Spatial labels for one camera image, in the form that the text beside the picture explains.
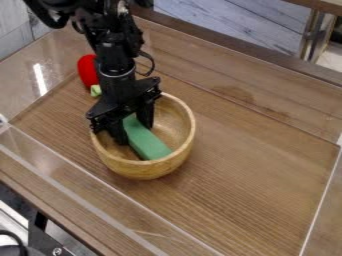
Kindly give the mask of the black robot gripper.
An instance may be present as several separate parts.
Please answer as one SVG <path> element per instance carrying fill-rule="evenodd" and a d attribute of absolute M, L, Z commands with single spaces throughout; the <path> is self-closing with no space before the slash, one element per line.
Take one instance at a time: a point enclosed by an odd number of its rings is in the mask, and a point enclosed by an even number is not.
<path fill-rule="evenodd" d="M 154 101 L 161 97 L 160 78 L 137 80 L 132 73 L 109 76 L 98 73 L 101 95 L 85 114 L 94 132 L 106 129 L 118 145 L 128 144 L 122 119 L 136 114 L 146 129 L 153 126 Z"/>

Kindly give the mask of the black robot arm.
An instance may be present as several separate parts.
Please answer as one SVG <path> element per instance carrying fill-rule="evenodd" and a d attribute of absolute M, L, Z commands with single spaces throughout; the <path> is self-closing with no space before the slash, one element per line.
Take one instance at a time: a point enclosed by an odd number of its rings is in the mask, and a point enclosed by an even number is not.
<path fill-rule="evenodd" d="M 161 97 L 160 79 L 136 71 L 142 31 L 130 11 L 129 0 L 22 0 L 39 21 L 52 29 L 70 25 L 82 34 L 94 52 L 94 72 L 101 96 L 85 118 L 94 133 L 105 131 L 125 145 L 124 119 L 134 115 L 145 128 L 153 126 L 154 102 Z"/>

